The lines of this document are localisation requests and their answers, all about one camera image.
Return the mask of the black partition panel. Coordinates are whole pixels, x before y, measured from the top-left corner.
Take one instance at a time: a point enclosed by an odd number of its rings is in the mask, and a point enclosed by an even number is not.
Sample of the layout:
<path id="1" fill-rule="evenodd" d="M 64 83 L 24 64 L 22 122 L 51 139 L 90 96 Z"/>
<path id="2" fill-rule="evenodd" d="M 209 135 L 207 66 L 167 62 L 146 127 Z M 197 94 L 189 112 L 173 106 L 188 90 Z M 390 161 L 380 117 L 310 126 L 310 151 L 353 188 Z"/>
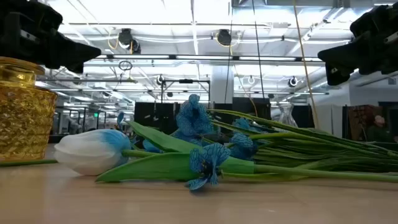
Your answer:
<path id="1" fill-rule="evenodd" d="M 271 119 L 271 102 L 268 98 L 233 97 L 232 103 L 215 103 L 214 109 L 233 110 Z"/>
<path id="2" fill-rule="evenodd" d="M 176 115 L 179 110 L 180 105 L 177 103 L 136 102 L 134 121 L 165 134 L 172 134 L 177 130 Z"/>

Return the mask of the yellow textured glass vase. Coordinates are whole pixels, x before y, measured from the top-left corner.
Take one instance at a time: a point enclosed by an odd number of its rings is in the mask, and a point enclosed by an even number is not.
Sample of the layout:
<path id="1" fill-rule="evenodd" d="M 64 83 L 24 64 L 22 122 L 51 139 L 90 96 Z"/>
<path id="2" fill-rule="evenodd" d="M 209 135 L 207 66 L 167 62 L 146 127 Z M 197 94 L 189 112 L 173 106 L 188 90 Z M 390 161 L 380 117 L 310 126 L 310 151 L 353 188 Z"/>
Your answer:
<path id="1" fill-rule="evenodd" d="M 0 57 L 0 162 L 43 159 L 57 94 L 35 85 L 45 69 Z"/>

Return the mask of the clear glass vase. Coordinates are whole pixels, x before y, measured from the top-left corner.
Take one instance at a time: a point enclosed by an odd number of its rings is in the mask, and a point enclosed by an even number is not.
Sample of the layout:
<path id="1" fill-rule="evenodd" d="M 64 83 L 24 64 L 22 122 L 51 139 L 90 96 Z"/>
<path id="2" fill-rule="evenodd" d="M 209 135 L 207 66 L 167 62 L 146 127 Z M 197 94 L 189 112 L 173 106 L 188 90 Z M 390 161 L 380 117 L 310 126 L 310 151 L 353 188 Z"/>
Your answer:
<path id="1" fill-rule="evenodd" d="M 279 109 L 280 109 L 279 122 L 283 123 L 283 124 L 290 125 L 290 126 L 294 126 L 297 128 L 298 125 L 292 116 L 293 108 L 294 108 L 294 106 L 292 104 L 279 105 Z"/>

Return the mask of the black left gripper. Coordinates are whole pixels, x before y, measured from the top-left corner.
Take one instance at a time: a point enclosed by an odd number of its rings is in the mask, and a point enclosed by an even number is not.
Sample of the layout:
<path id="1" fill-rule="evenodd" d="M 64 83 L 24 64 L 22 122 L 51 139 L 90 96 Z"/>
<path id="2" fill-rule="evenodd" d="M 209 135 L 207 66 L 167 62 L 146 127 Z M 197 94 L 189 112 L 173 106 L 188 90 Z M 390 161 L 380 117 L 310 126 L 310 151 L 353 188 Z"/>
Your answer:
<path id="1" fill-rule="evenodd" d="M 38 0 L 0 0 L 0 57 L 83 73 L 84 63 L 101 50 L 59 33 L 62 21 L 61 14 Z"/>

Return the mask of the white blue artificial tulip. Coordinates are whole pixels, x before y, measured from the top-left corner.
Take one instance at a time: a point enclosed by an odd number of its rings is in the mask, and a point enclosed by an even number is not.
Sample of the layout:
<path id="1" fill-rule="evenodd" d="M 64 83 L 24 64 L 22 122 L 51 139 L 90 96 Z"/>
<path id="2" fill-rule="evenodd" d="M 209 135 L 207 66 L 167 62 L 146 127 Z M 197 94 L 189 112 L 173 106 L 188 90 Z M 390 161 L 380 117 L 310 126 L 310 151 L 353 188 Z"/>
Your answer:
<path id="1" fill-rule="evenodd" d="M 193 149 L 203 149 L 210 144 L 217 143 L 188 142 L 138 123 L 132 123 L 131 126 L 139 136 L 163 150 L 164 153 L 159 154 L 146 152 L 142 149 L 133 149 L 129 138 L 124 133 L 114 129 L 98 129 L 64 137 L 55 146 L 55 158 L 59 163 L 81 175 L 96 177 L 98 182 L 165 179 L 184 180 L 187 183 L 189 180 L 201 177 L 200 174 L 190 169 L 190 152 Z M 231 150 L 229 144 L 224 146 Z M 228 161 L 222 163 L 224 174 L 219 175 L 218 180 L 222 177 L 231 177 L 228 174 L 232 173 L 232 166 L 237 167 L 237 174 L 250 173 L 249 163 L 253 161 L 235 158 L 231 153 L 230 157 Z M 398 176 L 398 172 L 323 171 Z M 306 177 L 286 177 L 280 174 L 271 174 L 262 179 L 250 177 L 238 179 L 280 181 L 303 178 Z"/>

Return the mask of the red patterned cloth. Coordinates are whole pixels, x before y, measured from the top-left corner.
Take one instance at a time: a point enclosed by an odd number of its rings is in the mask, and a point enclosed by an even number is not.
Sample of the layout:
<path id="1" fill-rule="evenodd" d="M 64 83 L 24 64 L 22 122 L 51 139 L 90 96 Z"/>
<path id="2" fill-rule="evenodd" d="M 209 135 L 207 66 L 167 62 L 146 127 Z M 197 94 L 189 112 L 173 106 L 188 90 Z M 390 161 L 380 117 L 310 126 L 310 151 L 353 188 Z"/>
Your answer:
<path id="1" fill-rule="evenodd" d="M 367 141 L 367 130 L 376 115 L 382 115 L 382 107 L 373 105 L 350 106 L 348 108 L 351 139 Z"/>

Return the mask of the black gantry frame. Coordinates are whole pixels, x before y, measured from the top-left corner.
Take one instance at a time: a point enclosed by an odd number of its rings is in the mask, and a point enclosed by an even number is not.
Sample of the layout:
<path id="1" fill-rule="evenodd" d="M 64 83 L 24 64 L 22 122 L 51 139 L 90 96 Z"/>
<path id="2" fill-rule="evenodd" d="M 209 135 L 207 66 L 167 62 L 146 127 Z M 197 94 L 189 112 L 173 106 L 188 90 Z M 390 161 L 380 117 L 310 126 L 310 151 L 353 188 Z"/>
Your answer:
<path id="1" fill-rule="evenodd" d="M 178 82 L 179 84 L 187 84 L 187 85 L 188 84 L 194 84 L 194 83 L 199 84 L 199 86 L 203 88 L 203 91 L 208 94 L 207 102 L 208 102 L 208 106 L 210 106 L 210 104 L 211 104 L 211 100 L 210 100 L 210 98 L 211 98 L 211 93 L 210 93 L 210 90 L 211 90 L 210 84 L 211 84 L 211 82 L 209 80 L 192 80 L 192 79 L 187 79 L 187 78 L 179 79 L 179 80 L 166 80 L 166 79 L 161 80 L 160 81 L 160 87 L 161 87 L 161 89 L 160 89 L 160 103 L 161 104 L 164 101 L 164 93 L 168 92 L 169 88 L 176 82 Z"/>

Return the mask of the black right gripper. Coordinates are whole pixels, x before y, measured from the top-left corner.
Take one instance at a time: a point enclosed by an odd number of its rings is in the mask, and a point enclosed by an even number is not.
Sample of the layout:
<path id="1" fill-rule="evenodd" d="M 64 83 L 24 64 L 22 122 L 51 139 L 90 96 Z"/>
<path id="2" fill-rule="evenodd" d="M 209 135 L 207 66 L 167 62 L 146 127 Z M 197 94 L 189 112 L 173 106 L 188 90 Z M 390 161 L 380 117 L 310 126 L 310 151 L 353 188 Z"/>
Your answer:
<path id="1" fill-rule="evenodd" d="M 350 25 L 354 39 L 348 44 L 319 51 L 327 84 L 340 85 L 357 70 L 362 75 L 398 71 L 398 3 L 382 4 Z"/>

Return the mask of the person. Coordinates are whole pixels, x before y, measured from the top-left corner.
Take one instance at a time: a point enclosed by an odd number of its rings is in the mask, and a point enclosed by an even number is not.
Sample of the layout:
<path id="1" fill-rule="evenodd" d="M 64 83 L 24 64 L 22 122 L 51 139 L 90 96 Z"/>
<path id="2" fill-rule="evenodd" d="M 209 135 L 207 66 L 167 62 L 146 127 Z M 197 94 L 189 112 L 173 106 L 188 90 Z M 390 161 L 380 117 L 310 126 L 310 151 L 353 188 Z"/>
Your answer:
<path id="1" fill-rule="evenodd" d="M 369 119 L 366 139 L 369 142 L 394 142 L 393 135 L 385 127 L 384 117 L 375 115 Z"/>

